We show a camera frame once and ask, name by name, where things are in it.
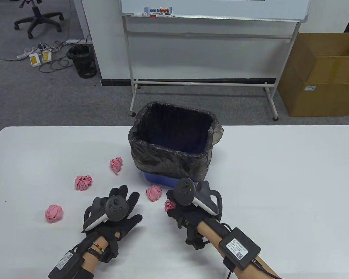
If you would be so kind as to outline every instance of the chair base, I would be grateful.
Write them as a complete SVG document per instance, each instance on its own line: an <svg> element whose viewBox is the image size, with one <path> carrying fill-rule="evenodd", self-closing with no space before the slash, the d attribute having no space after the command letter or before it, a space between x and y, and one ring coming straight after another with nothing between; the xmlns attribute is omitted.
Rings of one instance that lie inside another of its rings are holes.
<svg viewBox="0 0 349 279"><path fill-rule="evenodd" d="M57 32L62 32L62 29L60 27L60 24L54 20L51 20L51 17L54 16L59 16L59 20L64 20L63 14L60 12L56 12L56 13L45 13L45 14L41 14L39 11L38 7L32 7L32 11L34 12L34 16L29 16L20 20L17 20L16 22L14 22L14 29L19 30L19 25L18 24L22 24L22 23L26 23L26 22L30 22L30 26L27 29L27 34L29 39L34 38L32 35L32 30L39 24L51 24L54 25L57 28Z"/></svg>

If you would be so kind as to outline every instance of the beaded bracelet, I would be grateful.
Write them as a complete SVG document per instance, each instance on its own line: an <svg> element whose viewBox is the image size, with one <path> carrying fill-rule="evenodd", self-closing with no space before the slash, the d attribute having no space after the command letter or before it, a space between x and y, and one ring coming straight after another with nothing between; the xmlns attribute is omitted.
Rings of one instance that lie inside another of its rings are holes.
<svg viewBox="0 0 349 279"><path fill-rule="evenodd" d="M103 249L101 246L99 246L99 245L98 245L97 243L95 243L95 242L93 242L93 245L96 246L96 247L101 251L102 254L104 254L104 249Z"/></svg>

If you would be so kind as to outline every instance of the qr code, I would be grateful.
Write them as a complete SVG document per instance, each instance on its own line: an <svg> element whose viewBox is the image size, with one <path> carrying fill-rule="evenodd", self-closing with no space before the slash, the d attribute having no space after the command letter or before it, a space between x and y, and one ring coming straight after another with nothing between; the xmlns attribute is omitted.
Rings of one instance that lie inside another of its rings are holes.
<svg viewBox="0 0 349 279"><path fill-rule="evenodd" d="M241 258L243 258L243 255L241 254L241 252L238 252L235 256L236 256L239 260L240 260Z"/></svg>

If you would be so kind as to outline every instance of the cardboard box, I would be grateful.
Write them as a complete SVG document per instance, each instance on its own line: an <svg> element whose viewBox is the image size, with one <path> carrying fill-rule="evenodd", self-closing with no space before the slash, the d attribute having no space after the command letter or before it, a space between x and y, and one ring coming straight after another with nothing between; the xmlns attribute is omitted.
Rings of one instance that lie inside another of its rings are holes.
<svg viewBox="0 0 349 279"><path fill-rule="evenodd" d="M292 117L349 115L349 33L299 34L278 90Z"/></svg>

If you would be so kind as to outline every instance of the office chair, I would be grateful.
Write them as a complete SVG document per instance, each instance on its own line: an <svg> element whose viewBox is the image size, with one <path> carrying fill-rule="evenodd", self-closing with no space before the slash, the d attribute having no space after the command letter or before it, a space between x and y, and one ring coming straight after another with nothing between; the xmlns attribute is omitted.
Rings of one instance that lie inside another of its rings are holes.
<svg viewBox="0 0 349 279"><path fill-rule="evenodd" d="M40 4L42 0L36 0L37 4ZM50 17L59 16L59 20L64 20L63 14L56 12L56 13L45 13L42 15L39 11L39 8L35 5L34 0L23 0L22 4L19 5L19 8L23 8L24 4L32 4L32 11L34 12L34 16L26 17L20 20L17 20L14 22L14 29L19 30L18 24L25 23L25 22L31 22L29 28L27 29L27 34L29 36L29 39L33 39L34 36L32 36L31 32L32 30L38 25L38 24L52 24L55 27L57 27L57 32L62 32L62 29L60 28L60 25L58 22L51 20Z"/></svg>

